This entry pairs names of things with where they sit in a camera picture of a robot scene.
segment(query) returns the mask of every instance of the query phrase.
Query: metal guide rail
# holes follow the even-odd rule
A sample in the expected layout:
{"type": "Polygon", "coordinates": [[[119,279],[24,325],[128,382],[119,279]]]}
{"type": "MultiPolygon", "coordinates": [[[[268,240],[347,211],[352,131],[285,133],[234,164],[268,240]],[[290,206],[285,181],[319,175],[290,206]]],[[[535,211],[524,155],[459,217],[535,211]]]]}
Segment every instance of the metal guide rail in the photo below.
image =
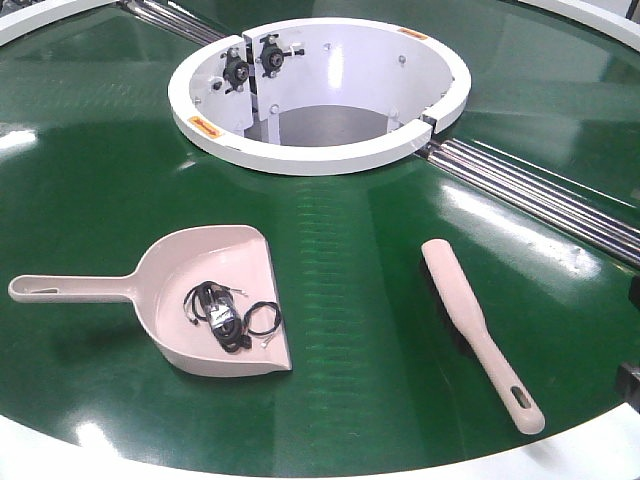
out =
{"type": "Polygon", "coordinates": [[[141,19],[199,45],[208,45],[227,36],[202,23],[185,9],[152,0],[120,0],[118,4],[141,19]]]}
{"type": "Polygon", "coordinates": [[[577,194],[460,140],[418,150],[431,164],[640,268],[640,229],[577,194]]]}

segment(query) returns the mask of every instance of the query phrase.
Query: orange label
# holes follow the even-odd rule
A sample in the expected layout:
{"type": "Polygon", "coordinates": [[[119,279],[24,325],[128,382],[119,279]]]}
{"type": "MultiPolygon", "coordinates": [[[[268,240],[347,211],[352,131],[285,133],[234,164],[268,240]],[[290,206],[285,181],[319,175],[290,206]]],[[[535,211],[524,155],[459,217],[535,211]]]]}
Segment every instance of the orange label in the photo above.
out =
{"type": "Polygon", "coordinates": [[[211,138],[218,138],[220,135],[222,135],[222,132],[220,130],[218,130],[216,127],[211,125],[202,117],[198,117],[198,116],[191,117],[189,119],[189,122],[191,122],[191,124],[195,125],[198,128],[198,130],[207,134],[211,138]]]}
{"type": "Polygon", "coordinates": [[[426,40],[427,38],[429,38],[424,33],[416,32],[415,30],[411,30],[409,28],[402,27],[398,31],[401,33],[405,33],[410,37],[417,38],[418,40],[426,40]]]}

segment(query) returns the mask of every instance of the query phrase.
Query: wire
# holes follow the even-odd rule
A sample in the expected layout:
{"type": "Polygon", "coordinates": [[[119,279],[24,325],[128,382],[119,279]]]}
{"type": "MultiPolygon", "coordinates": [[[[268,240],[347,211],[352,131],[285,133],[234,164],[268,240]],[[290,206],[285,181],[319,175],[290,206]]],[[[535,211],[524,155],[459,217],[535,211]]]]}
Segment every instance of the wire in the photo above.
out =
{"type": "MultiPolygon", "coordinates": [[[[282,312],[275,302],[256,302],[247,310],[244,317],[240,317],[232,291],[246,295],[242,290],[235,290],[207,280],[189,290],[182,304],[187,319],[194,325],[207,322],[213,336],[227,353],[236,352],[240,348],[250,349],[251,337],[248,334],[264,337],[273,334],[282,324],[282,312]],[[255,312],[263,307],[274,311],[273,326],[264,332],[256,332],[251,330],[249,325],[255,312]]],[[[269,340],[263,342],[263,348],[269,340]]]]}
{"type": "Polygon", "coordinates": [[[247,331],[251,335],[255,335],[256,337],[263,337],[275,332],[278,329],[278,327],[282,323],[282,312],[280,311],[280,307],[278,307],[278,304],[275,302],[256,302],[249,310],[247,310],[247,313],[244,314],[244,323],[247,326],[247,331]],[[260,310],[262,307],[270,307],[271,309],[273,309],[273,312],[275,314],[273,318],[273,327],[271,327],[269,330],[265,330],[264,332],[255,332],[248,327],[251,324],[251,317],[253,316],[253,314],[257,310],[260,310]]]}

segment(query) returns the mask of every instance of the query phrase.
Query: hand brush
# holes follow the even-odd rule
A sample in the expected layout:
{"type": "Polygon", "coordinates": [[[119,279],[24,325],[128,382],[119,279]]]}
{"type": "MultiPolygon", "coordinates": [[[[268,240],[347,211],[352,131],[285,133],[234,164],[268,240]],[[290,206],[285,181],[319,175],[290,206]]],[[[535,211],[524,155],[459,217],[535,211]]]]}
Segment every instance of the hand brush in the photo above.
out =
{"type": "Polygon", "coordinates": [[[451,321],[465,337],[522,433],[544,428],[544,415],[494,343],[471,285],[446,240],[422,245],[422,254],[451,321]]]}

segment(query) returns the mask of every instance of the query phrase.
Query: beige dustpan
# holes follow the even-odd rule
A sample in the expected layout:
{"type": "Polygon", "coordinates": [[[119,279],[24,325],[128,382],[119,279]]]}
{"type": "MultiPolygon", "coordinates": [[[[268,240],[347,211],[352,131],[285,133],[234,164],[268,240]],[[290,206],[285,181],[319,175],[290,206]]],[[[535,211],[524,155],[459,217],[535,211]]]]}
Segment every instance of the beige dustpan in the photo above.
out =
{"type": "MultiPolygon", "coordinates": [[[[213,280],[242,289],[239,312],[258,301],[277,302],[277,290],[265,238],[246,225],[215,225],[171,233],[154,243],[135,271],[125,277],[22,275],[9,284],[18,302],[131,302],[140,323],[166,359],[185,372],[209,377],[242,377],[291,370],[281,325],[263,347],[225,352],[206,323],[194,326],[182,302],[195,285],[213,280]]],[[[256,311],[252,328],[273,325],[268,309],[256,311]]]]}

